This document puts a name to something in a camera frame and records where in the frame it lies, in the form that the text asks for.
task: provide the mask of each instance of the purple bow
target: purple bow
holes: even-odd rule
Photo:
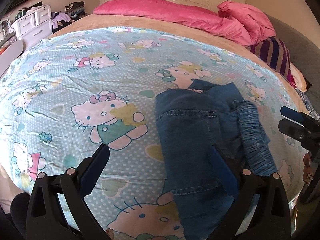
[[[114,92],[110,92],[106,95],[93,95],[90,96],[90,103],[91,104],[96,104],[98,102],[104,102],[104,101],[111,101],[111,100],[115,100],[116,99],[116,94]]]

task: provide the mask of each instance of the pink blanket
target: pink blanket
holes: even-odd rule
[[[94,14],[147,17],[174,22],[250,46],[276,35],[267,16],[254,6],[223,2],[219,15],[197,6],[175,4],[165,0],[111,0]]]

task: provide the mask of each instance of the jeans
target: jeans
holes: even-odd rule
[[[209,163],[212,145],[241,168],[269,176],[276,165],[256,106],[233,83],[195,80],[189,89],[167,90],[156,97],[156,126],[186,240],[206,239],[233,202]]]

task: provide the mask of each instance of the hello kitty bed sheet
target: hello kitty bed sheet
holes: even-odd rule
[[[278,78],[230,51],[150,29],[68,33],[16,59],[0,84],[0,162],[31,193],[39,172],[76,167],[103,142],[110,160],[85,199],[100,225],[114,239],[181,239],[154,104],[157,94],[194,79],[233,82],[257,105],[291,200],[303,185],[305,150],[277,129],[280,108],[297,109]],[[63,198],[61,205],[76,227]]]

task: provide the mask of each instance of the purple striped fabric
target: purple striped fabric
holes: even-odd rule
[[[256,45],[247,47],[253,54],[280,73],[293,87],[295,82],[290,73],[290,54],[283,41],[276,37],[267,38]]]

